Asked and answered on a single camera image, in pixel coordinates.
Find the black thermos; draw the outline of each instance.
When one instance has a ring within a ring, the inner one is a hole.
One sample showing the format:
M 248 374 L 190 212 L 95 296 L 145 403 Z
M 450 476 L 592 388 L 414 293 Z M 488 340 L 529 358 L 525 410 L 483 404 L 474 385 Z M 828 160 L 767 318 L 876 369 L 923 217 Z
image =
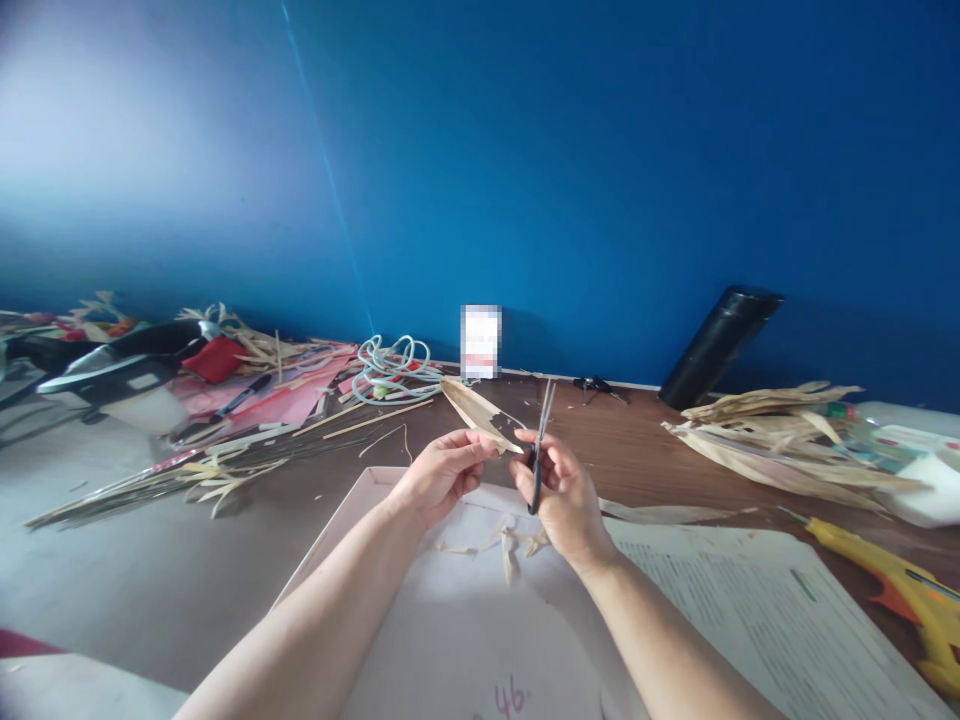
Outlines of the black thermos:
M 699 405 L 783 296 L 748 285 L 728 287 L 687 346 L 658 397 L 675 410 Z

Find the scissors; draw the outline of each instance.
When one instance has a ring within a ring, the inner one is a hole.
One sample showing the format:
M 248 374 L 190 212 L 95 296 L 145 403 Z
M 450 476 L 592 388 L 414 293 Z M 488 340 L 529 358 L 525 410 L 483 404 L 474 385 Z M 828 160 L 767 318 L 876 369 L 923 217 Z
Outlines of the scissors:
M 553 407 L 553 396 L 557 392 L 557 386 L 553 379 L 547 380 L 547 390 L 543 394 L 543 407 L 540 410 L 540 427 L 537 430 L 537 442 L 530 451 L 530 459 L 527 460 L 527 467 L 533 470 L 533 504 L 527 505 L 527 512 L 536 515 L 540 510 L 540 488 L 543 485 L 543 465 L 540 464 L 540 444 L 543 442 L 543 434 L 547 431 L 547 423 L 550 422 L 550 409 Z

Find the yellow glue gun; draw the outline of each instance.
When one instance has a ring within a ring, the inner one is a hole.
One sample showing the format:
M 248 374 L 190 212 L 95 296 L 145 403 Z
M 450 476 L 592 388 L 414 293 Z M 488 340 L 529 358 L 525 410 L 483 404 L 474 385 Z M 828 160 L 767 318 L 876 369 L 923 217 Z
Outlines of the yellow glue gun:
M 824 546 L 883 583 L 883 592 L 870 599 L 917 626 L 927 654 L 920 661 L 920 672 L 944 695 L 960 698 L 960 593 L 938 583 L 923 568 L 836 525 L 780 509 L 802 522 Z

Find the table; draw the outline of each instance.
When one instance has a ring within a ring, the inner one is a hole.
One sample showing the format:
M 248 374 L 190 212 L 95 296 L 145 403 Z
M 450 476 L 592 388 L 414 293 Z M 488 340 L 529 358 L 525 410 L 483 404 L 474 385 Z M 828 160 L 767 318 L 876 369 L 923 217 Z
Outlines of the table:
M 545 381 L 505 376 L 478 391 L 536 427 Z M 602 497 L 628 506 L 757 507 L 723 523 L 802 528 L 775 509 L 786 505 L 861 534 L 960 585 L 960 530 L 922 530 L 899 521 L 752 483 L 669 435 L 660 423 L 678 413 L 648 391 L 626 390 L 624 406 L 600 395 L 584 407 L 561 383 L 550 431 L 577 453 Z M 388 420 L 407 424 L 416 455 L 433 438 L 462 427 L 442 396 Z M 116 420 L 81 425 L 41 399 L 0 416 L 0 624 L 171 687 L 191 691 L 268 611 L 320 530 L 367 466 L 405 465 L 402 431 L 358 458 L 356 448 L 293 461 L 264 476 L 243 512 L 217 520 L 210 507 L 172 496 L 69 530 L 29 532 L 20 522 L 153 464 L 157 441 Z M 484 481 L 511 485 L 509 458 L 488 463 Z M 86 485 L 74 492 L 81 482 Z M 912 628 L 867 603 L 876 583 L 860 568 L 817 547 L 823 560 L 908 659 L 921 647 Z

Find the hand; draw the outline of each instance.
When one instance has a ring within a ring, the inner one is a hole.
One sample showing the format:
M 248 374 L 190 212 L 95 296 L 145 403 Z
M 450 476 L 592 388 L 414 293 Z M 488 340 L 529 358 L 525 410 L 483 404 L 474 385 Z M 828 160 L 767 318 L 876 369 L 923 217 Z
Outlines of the hand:
M 517 439 L 534 442 L 535 430 L 516 430 Z M 530 451 L 510 461 L 510 474 L 528 504 L 533 502 L 533 471 L 527 467 Z M 543 466 L 540 522 L 550 542 L 578 575 L 601 567 L 617 556 L 617 547 L 603 526 L 597 490 L 570 448 L 553 435 L 540 445 Z
M 482 432 L 454 430 L 423 449 L 390 497 L 415 509 L 429 529 L 457 500 L 480 487 L 484 460 L 499 454 L 497 444 Z

